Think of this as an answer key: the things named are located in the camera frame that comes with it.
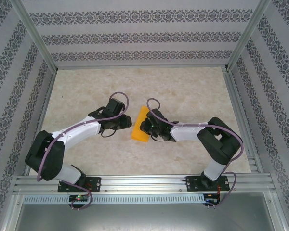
beige marble surface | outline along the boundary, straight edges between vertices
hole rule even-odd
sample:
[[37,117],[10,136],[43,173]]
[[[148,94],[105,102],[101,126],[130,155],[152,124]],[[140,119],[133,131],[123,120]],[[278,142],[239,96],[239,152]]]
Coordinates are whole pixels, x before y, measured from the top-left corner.
[[[129,96],[127,114],[133,125],[141,106],[154,97],[161,102],[160,111],[170,121],[198,123],[216,116],[239,133],[219,67],[60,70],[43,129],[52,132],[79,122],[89,112],[106,106],[115,91]],[[123,96],[116,98],[125,102]],[[199,142],[143,143],[131,139],[132,129],[119,130],[110,138],[89,137],[69,149],[64,161],[87,175],[197,174],[210,161]],[[246,154],[228,170],[249,173]]]

black mounting plate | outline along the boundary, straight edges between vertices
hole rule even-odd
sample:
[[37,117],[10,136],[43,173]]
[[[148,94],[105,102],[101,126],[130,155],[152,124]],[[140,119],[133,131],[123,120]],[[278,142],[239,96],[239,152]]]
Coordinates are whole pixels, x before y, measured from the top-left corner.
[[[85,184],[83,188],[89,190],[90,192],[99,193],[101,188],[101,178],[100,177],[86,177]],[[70,186],[63,182],[59,182],[58,185],[59,193],[85,193],[84,190]]]
[[220,176],[210,188],[206,188],[201,183],[201,176],[188,176],[185,177],[185,181],[188,192],[217,191],[218,185],[220,186],[220,191],[230,190],[227,176]]

floral pattern wall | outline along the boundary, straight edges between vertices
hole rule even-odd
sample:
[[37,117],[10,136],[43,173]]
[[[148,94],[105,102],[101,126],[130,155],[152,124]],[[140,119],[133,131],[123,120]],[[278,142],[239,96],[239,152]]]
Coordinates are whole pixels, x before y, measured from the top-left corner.
[[289,224],[289,0],[270,2],[232,73]]
[[8,0],[0,0],[0,218],[22,175],[53,74]]
[[57,66],[71,68],[227,64],[258,2],[24,0],[23,4]]

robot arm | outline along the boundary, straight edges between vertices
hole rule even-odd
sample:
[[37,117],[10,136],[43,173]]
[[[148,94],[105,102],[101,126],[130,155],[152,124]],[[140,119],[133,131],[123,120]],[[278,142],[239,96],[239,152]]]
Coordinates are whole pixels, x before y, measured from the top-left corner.
[[[152,111],[160,118],[167,120],[158,109]],[[165,141],[200,141],[212,158],[201,174],[201,183],[207,189],[211,188],[239,150],[240,143],[234,136],[221,129],[200,126],[184,127],[182,123],[172,123],[178,126],[169,125],[149,112],[145,121],[141,123],[140,130],[153,137],[160,136]],[[232,131],[216,117],[202,124],[216,125]]]
[[131,118],[128,115],[121,115],[120,117],[111,120],[86,123],[87,121],[92,121],[94,119],[117,116],[124,109],[124,103],[112,98],[109,100],[106,107],[101,107],[96,111],[89,113],[82,121],[66,129],[52,133],[46,131],[39,132],[26,157],[26,164],[38,172],[48,146],[56,137],[62,134],[49,150],[41,176],[45,180],[56,178],[82,186],[85,182],[86,175],[75,166],[63,163],[64,152],[85,138],[103,133],[107,129],[116,131],[129,128],[131,126]]

yellow object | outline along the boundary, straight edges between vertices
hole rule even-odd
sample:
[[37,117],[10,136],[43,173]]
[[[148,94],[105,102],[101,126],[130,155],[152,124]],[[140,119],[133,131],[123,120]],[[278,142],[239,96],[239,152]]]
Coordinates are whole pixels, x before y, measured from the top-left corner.
[[149,135],[140,130],[141,123],[146,119],[146,114],[149,112],[149,109],[146,106],[142,106],[139,112],[139,115],[136,120],[136,124],[133,132],[131,133],[131,138],[133,140],[148,142]]

